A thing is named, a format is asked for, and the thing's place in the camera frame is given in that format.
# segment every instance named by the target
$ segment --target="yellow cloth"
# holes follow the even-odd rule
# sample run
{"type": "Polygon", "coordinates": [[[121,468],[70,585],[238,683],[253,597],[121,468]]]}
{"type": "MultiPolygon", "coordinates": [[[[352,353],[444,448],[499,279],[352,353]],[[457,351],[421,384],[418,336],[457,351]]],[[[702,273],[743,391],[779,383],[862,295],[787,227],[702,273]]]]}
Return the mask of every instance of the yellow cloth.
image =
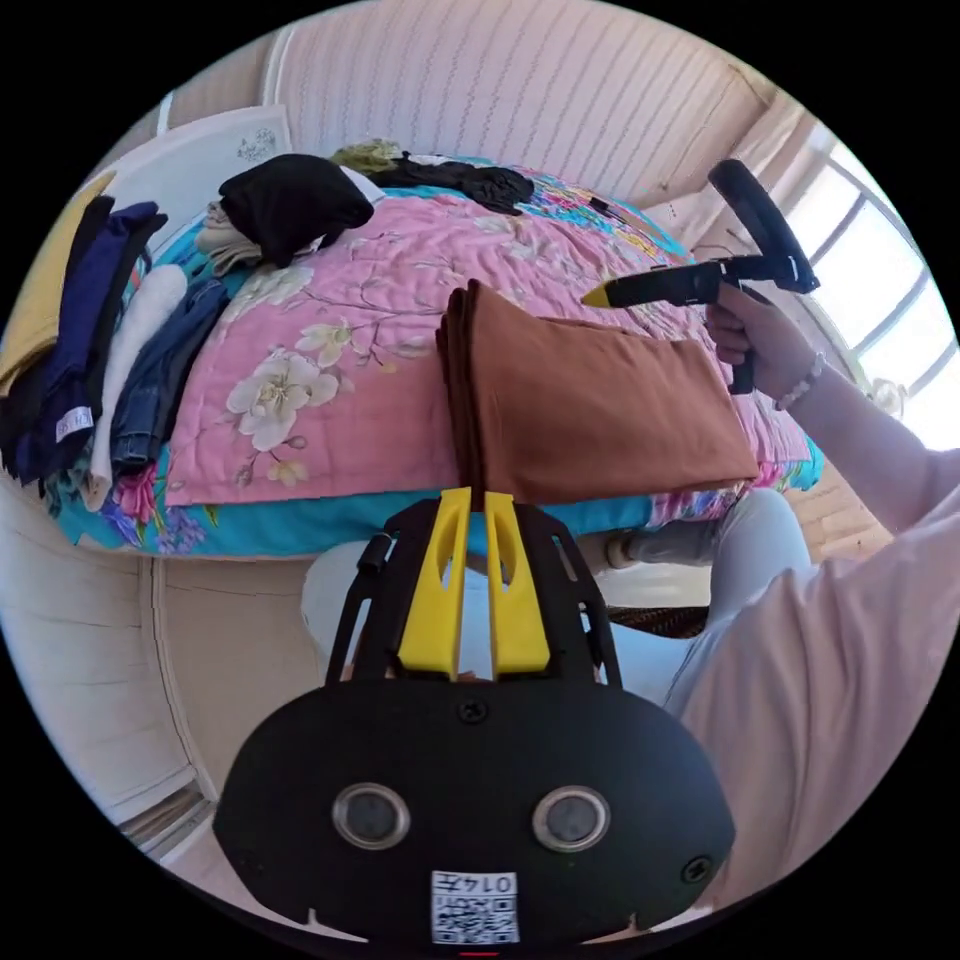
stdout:
{"type": "Polygon", "coordinates": [[[84,210],[114,176],[105,173],[74,195],[33,261],[0,343],[0,397],[8,396],[17,377],[57,342],[60,298],[73,239],[84,210]]]}

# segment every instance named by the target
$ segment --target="brown towel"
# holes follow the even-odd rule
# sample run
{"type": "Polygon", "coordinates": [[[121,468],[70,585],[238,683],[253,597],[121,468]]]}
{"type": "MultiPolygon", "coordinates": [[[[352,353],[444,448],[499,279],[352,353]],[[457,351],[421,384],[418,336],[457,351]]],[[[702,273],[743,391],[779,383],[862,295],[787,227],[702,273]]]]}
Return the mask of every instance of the brown towel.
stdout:
{"type": "Polygon", "coordinates": [[[471,280],[437,347],[460,482],[559,505],[757,477],[726,386],[694,341],[532,317],[471,280]]]}

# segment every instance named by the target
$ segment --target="pink floral quilt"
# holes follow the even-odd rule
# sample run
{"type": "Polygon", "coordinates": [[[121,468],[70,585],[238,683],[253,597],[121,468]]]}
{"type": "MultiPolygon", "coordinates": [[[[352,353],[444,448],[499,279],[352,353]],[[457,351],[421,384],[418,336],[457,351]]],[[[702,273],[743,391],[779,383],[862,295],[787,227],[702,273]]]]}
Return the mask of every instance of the pink floral quilt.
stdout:
{"type": "MultiPolygon", "coordinates": [[[[622,232],[492,214],[449,195],[390,197],[330,248],[255,273],[231,302],[187,383],[166,502],[456,485],[434,345],[451,291],[476,279],[538,316],[696,339],[713,355],[701,307],[580,305],[599,282],[657,262],[662,251],[622,232]]],[[[735,403],[759,462],[810,459],[800,429],[765,398],[735,403]]]]}

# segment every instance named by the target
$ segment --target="sleeve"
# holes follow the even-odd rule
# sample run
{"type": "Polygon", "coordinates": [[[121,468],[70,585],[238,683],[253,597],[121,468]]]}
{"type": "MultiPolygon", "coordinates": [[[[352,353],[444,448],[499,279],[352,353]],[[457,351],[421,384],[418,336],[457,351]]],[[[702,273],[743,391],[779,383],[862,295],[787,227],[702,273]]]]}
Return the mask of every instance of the sleeve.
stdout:
{"type": "Polygon", "coordinates": [[[784,574],[732,621],[680,712],[737,828],[703,904],[782,879],[887,773],[953,642],[958,570],[960,489],[869,559],[784,574]]]}

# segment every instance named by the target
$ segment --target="bracelet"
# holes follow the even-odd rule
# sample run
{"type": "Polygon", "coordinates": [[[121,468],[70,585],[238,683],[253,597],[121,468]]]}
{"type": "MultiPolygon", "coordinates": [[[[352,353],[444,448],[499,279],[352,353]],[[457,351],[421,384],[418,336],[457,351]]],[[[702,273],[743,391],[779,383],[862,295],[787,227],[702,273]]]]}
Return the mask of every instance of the bracelet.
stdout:
{"type": "Polygon", "coordinates": [[[827,358],[823,353],[818,353],[813,358],[813,365],[810,372],[784,397],[781,397],[774,405],[775,410],[788,410],[792,407],[809,389],[817,382],[823,373],[827,358]]]}

